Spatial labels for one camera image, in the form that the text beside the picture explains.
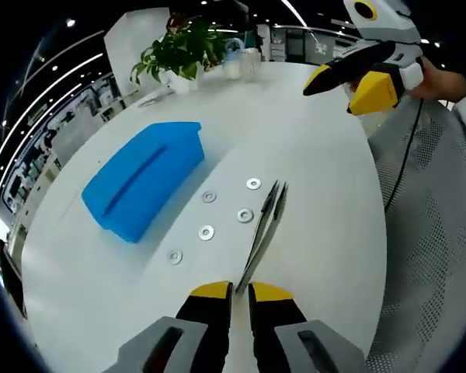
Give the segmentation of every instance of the human hand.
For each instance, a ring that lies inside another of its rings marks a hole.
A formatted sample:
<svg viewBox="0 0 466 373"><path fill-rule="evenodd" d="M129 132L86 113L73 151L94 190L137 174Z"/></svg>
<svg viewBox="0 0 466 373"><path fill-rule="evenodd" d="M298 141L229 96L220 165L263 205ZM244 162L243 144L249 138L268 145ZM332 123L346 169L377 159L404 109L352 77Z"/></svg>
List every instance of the human hand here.
<svg viewBox="0 0 466 373"><path fill-rule="evenodd" d="M453 103L466 97L466 79L461 74L440 70L426 57L421 57L421 60L423 61L423 81L409 91L409 95L417 99L446 99ZM356 91L359 82L360 79L349 83L352 92Z"/></svg>

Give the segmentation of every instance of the white flower pot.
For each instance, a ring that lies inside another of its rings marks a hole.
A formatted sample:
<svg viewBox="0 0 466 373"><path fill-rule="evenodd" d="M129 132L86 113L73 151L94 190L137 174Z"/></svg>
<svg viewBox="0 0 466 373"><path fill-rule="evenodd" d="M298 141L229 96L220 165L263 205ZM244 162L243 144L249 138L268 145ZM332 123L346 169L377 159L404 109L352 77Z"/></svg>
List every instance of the white flower pot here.
<svg viewBox="0 0 466 373"><path fill-rule="evenodd" d="M167 86L179 95L195 91L199 89L200 81L202 80L203 67L197 63L196 78L194 80L185 79L171 70L166 71L165 75L168 79Z"/></svg>

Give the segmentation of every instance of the white pillar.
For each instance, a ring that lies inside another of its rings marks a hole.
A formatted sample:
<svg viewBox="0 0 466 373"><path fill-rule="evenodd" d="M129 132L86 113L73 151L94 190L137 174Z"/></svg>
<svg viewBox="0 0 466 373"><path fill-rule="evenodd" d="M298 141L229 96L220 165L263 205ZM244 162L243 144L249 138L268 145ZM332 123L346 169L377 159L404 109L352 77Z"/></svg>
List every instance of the white pillar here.
<svg viewBox="0 0 466 373"><path fill-rule="evenodd" d="M121 95L128 95L136 88L151 92L160 86L151 76L142 76L141 87L138 87L130 82L130 73L139 62L141 52L165 34L168 19L168 8L128 12L104 36L107 57Z"/></svg>

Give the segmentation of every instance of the metal washer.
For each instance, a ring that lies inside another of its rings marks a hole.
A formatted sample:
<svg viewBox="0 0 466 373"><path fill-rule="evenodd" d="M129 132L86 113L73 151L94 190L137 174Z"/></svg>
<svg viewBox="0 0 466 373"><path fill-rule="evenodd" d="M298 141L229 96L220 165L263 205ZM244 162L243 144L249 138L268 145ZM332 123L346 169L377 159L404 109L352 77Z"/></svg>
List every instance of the metal washer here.
<svg viewBox="0 0 466 373"><path fill-rule="evenodd" d="M168 254L169 263L172 264L173 266L181 262L182 258L183 258L183 253L181 251L171 251Z"/></svg>
<svg viewBox="0 0 466 373"><path fill-rule="evenodd" d="M214 202L216 197L217 197L217 194L215 192L208 190L206 192L203 192L202 201L205 202L206 204L209 204L210 202Z"/></svg>
<svg viewBox="0 0 466 373"><path fill-rule="evenodd" d="M261 187L261 180L252 177L251 179L247 180L247 187L250 190L258 190Z"/></svg>
<svg viewBox="0 0 466 373"><path fill-rule="evenodd" d="M209 241L214 237L214 228L211 225L205 225L199 230L199 237L203 241Z"/></svg>
<svg viewBox="0 0 466 373"><path fill-rule="evenodd" d="M249 223L254 218L254 213L249 208L242 208L236 216L241 223Z"/></svg>

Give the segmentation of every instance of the white round table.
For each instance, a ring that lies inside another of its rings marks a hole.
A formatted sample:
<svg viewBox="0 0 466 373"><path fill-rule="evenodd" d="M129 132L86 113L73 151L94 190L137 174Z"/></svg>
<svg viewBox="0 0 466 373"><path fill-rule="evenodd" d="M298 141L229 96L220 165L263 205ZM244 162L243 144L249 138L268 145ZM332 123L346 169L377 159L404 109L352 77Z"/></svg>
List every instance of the white round table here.
<svg viewBox="0 0 466 373"><path fill-rule="evenodd" d="M236 213L248 207L258 214L275 179L290 184L287 205L253 279L291 291L308 319L326 322L369 352L386 271L381 192L360 122L345 111L344 91L301 95L313 69L265 63L257 83L212 74L197 92L141 109L134 104L73 156L38 209L22 258L29 321L54 371L108 368L122 343L161 316L176 315L195 287L237 283L254 224L239 223ZM97 225L81 192L138 131L171 120L201 122L206 161L144 238L126 244ZM248 190L250 177L263 186ZM200 199L205 190L217 191L212 204ZM206 224L216 228L209 242L198 237ZM183 252L179 265L167 261L170 250ZM256 370L247 303L234 302L224 371Z"/></svg>

